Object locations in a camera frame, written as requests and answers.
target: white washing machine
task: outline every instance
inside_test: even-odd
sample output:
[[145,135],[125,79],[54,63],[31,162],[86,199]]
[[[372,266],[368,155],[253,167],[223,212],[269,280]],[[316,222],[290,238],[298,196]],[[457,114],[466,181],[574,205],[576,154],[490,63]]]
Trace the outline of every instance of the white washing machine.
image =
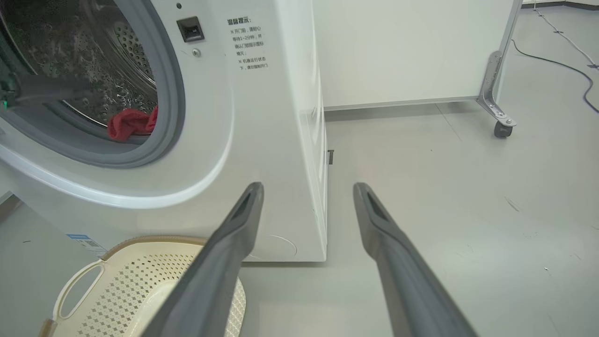
[[[1,11],[0,179],[42,217],[98,255],[142,235],[208,237],[257,181],[265,201],[247,261],[326,259],[311,1],[23,0]],[[62,90],[73,78],[90,92]],[[151,134],[108,137],[114,114],[156,104]]]

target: red towel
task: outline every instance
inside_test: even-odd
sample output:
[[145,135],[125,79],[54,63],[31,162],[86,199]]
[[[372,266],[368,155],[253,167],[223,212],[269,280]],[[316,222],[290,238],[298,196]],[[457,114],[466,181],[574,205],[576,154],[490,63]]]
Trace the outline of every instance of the red towel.
[[124,142],[134,133],[151,133],[156,126],[157,117],[158,106],[152,110],[150,116],[139,110],[124,109],[108,121],[108,136]]

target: gray floor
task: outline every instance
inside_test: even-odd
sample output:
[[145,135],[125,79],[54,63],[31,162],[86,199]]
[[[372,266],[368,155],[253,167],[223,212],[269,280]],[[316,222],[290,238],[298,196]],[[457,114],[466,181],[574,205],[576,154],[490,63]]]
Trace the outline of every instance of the gray floor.
[[[542,8],[599,62],[599,13]],[[568,63],[599,83],[568,42],[523,11],[523,52]],[[241,335],[390,336],[352,184],[369,183],[482,336],[595,336],[599,331],[599,116],[586,80],[509,51],[505,140],[475,103],[328,116],[328,261],[248,264]],[[599,105],[599,89],[590,93]],[[93,257],[27,207],[0,225],[0,336],[32,336],[60,288]]]

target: metal stand leg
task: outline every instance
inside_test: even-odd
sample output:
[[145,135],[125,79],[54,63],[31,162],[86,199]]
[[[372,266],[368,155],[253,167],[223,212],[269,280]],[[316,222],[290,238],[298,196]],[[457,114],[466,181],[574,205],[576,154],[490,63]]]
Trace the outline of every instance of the metal stand leg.
[[495,136],[504,138],[512,134],[512,127],[516,126],[516,121],[501,111],[493,97],[493,88],[495,87],[495,82],[499,76],[502,57],[503,52],[499,50],[491,53],[489,63],[487,63],[485,81],[483,82],[483,86],[480,89],[480,95],[476,101],[497,120],[494,132]]

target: washing machine door opening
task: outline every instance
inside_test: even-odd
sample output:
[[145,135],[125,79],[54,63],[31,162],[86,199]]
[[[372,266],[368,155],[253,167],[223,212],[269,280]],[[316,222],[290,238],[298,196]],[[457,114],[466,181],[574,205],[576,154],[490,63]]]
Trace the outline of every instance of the washing machine door opening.
[[[3,83],[33,74],[87,81],[90,87],[84,97],[8,106],[2,117],[15,129],[73,160],[118,169],[151,163],[174,146],[184,120],[183,80],[173,45],[149,0],[0,4]],[[149,115],[156,106],[153,131],[111,139],[107,125],[113,116],[124,109]]]

